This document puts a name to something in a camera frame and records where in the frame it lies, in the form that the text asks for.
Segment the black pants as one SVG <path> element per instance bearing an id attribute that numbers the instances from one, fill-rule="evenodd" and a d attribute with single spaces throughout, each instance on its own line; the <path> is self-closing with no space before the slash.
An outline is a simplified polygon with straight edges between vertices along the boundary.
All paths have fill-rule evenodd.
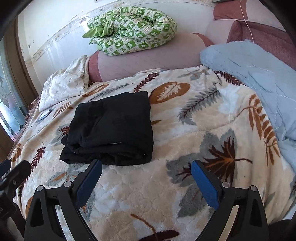
<path id="1" fill-rule="evenodd" d="M 77 106 L 61 140 L 60 160 L 68 164 L 134 166 L 152 160 L 154 136 L 147 91 L 125 92 Z"/>

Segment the stained glass wooden door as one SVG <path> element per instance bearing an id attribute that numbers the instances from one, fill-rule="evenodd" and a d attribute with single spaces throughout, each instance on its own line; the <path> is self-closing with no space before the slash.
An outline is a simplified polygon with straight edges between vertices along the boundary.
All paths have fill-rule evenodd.
<path id="1" fill-rule="evenodd" d="M 1 161 L 22 135 L 29 105 L 37 97 L 21 53 L 15 17 L 1 39 Z"/>

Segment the white crumpled quilt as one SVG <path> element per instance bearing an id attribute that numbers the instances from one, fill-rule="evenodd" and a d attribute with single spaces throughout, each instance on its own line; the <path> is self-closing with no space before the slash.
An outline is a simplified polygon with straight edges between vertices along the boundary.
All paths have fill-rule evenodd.
<path id="1" fill-rule="evenodd" d="M 89 60 L 87 55 L 83 55 L 73 60 L 66 69 L 60 69 L 47 78 L 40 97 L 40 112 L 88 90 Z"/>

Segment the light blue quilt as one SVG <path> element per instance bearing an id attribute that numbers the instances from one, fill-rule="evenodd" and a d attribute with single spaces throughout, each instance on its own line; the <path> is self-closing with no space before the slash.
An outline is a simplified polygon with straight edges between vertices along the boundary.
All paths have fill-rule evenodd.
<path id="1" fill-rule="evenodd" d="M 253 89 L 273 125 L 281 154 L 295 165 L 295 70 L 253 42 L 211 45 L 201 63 Z"/>

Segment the green white patterned blanket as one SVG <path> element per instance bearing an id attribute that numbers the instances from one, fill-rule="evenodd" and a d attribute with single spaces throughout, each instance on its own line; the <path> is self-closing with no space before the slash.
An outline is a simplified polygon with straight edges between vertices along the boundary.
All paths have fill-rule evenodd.
<path id="1" fill-rule="evenodd" d="M 87 22 L 82 36 L 97 44 L 107 56 L 118 56 L 160 47 L 172 40 L 177 23 L 157 9 L 140 6 L 121 7 Z"/>

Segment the pink padded headboard cushion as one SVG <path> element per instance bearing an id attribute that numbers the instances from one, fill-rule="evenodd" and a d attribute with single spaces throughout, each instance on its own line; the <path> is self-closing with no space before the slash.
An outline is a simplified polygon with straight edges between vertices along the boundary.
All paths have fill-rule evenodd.
<path id="1" fill-rule="evenodd" d="M 227 1 L 213 10 L 206 34 L 177 33 L 156 49 L 107 56 L 96 51 L 89 60 L 89 83 L 132 76 L 162 68 L 177 69 L 200 64 L 200 52 L 213 44 L 253 40 L 255 44 L 295 69 L 295 45 L 275 15 L 260 1 Z"/>

